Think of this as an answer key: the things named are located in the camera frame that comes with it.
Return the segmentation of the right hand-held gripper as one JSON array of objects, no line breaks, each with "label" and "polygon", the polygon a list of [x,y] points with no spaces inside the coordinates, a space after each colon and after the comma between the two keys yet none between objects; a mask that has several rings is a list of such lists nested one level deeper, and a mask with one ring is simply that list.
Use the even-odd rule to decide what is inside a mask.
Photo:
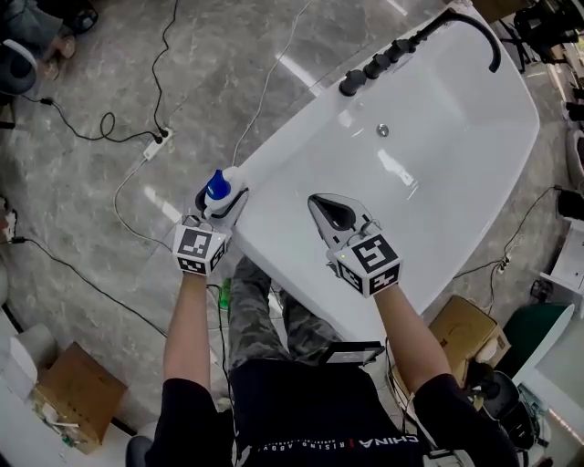
[{"label": "right hand-held gripper", "polygon": [[380,222],[356,199],[334,193],[324,197],[310,195],[308,209],[328,247],[328,266],[335,275],[364,297],[398,284],[402,260]]}]

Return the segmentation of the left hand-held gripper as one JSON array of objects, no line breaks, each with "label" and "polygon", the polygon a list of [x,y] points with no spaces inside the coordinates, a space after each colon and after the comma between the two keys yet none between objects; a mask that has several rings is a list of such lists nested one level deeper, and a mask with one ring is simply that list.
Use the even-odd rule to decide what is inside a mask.
[{"label": "left hand-held gripper", "polygon": [[184,274],[209,276],[214,271],[227,252],[249,189],[214,212],[207,208],[206,195],[205,188],[196,194],[175,230],[172,254]]}]

